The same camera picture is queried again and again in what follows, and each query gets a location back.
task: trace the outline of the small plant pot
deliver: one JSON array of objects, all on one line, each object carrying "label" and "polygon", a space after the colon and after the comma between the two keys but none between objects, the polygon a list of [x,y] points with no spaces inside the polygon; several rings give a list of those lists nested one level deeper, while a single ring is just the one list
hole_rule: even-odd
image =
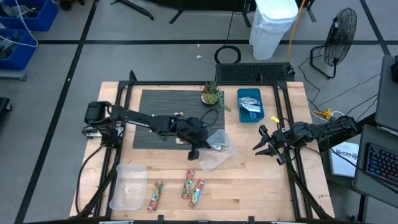
[{"label": "small plant pot", "polygon": [[218,102],[218,100],[217,100],[217,101],[214,102],[213,104],[207,103],[207,102],[205,101],[205,99],[203,99],[203,92],[200,93],[200,101],[201,101],[201,102],[203,103],[203,105],[205,105],[205,106],[214,106],[214,105],[216,105],[216,103]]}]

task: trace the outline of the plastic tray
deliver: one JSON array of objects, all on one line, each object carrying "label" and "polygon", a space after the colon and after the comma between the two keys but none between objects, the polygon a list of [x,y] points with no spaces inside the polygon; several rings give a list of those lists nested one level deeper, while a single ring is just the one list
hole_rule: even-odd
[{"label": "plastic tray", "polygon": [[138,210],[144,204],[148,173],[144,165],[120,164],[114,195],[109,206],[115,210]]},{"label": "plastic tray", "polygon": [[[261,102],[261,113],[258,114],[256,119],[252,119],[250,117],[249,112],[244,109],[239,107],[239,98],[242,97],[253,97],[254,99],[257,99]],[[253,123],[253,122],[259,122],[262,118],[265,117],[264,114],[264,108],[262,107],[262,100],[261,100],[261,92],[257,88],[245,88],[245,89],[238,89],[238,111],[239,111],[239,120],[242,123]]]},{"label": "plastic tray", "polygon": [[211,149],[200,150],[198,159],[199,165],[206,172],[211,171],[238,151],[234,142],[232,142],[228,134],[222,129],[217,130],[214,135],[210,136],[210,138],[207,139],[207,142],[209,145],[225,144],[225,149],[223,152]]},{"label": "plastic tray", "polygon": [[[0,35],[3,36],[12,36],[14,32],[18,32],[18,34],[21,35],[20,43],[35,45],[35,41],[25,30],[0,29]],[[16,45],[8,58],[0,58],[0,69],[25,69],[35,50],[35,47]]]},{"label": "plastic tray", "polygon": [[[3,0],[9,7],[16,6],[15,0]],[[40,12],[35,18],[24,18],[24,22],[31,31],[48,31],[57,16],[58,9],[51,0],[18,0],[18,4],[28,7],[40,6]],[[0,17],[0,22],[10,29],[25,29],[20,18]]]}]

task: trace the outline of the blue tray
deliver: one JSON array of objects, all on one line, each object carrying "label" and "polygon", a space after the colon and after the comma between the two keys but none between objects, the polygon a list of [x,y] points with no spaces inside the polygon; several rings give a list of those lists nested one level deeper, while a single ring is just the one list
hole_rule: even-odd
[{"label": "blue tray", "polygon": [[[15,0],[3,0],[5,5],[16,6]],[[40,12],[35,18],[24,18],[26,26],[31,31],[48,31],[57,16],[58,9],[51,0],[18,0],[18,4],[28,7],[40,6]],[[20,18],[0,17],[0,22],[9,29],[25,29]]]},{"label": "blue tray", "polygon": [[[0,29],[0,35],[12,36],[14,32],[21,35],[20,43],[35,45],[35,40],[25,30]],[[35,47],[16,45],[8,58],[0,58],[0,69],[23,70],[35,52]]]},{"label": "blue tray", "polygon": [[[261,102],[261,113],[257,115],[256,119],[250,118],[249,112],[244,109],[239,107],[239,98],[242,97],[253,97],[254,99],[257,99]],[[259,122],[262,118],[265,117],[264,115],[264,108],[262,107],[262,100],[261,100],[261,92],[257,88],[248,88],[248,89],[238,89],[238,111],[239,111],[239,120],[242,123],[253,123],[253,122]]]}]

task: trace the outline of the computer keyboard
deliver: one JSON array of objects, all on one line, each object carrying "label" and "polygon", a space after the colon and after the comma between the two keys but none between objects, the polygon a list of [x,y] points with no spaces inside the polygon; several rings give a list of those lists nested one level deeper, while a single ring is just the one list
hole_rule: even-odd
[{"label": "computer keyboard", "polygon": [[288,63],[237,63],[217,64],[217,80],[223,81],[256,81],[261,74],[263,81],[287,80]]},{"label": "computer keyboard", "polygon": [[398,153],[370,144],[366,172],[398,187]]}]

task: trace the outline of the candy wrapper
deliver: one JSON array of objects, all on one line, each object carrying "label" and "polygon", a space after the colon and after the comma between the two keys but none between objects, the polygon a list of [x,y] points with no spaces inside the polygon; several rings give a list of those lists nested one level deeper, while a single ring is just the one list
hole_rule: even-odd
[{"label": "candy wrapper", "polygon": [[156,212],[156,208],[159,204],[160,193],[162,192],[163,187],[163,182],[155,182],[155,190],[148,205],[148,212]]},{"label": "candy wrapper", "polygon": [[195,175],[195,171],[190,169],[187,170],[185,174],[184,186],[182,188],[181,198],[188,199],[189,198],[189,188],[192,184],[193,175]]},{"label": "candy wrapper", "polygon": [[191,208],[195,207],[196,204],[198,203],[198,199],[204,185],[205,185],[205,180],[199,179],[191,195],[191,201],[189,203],[189,206],[191,206]]}]

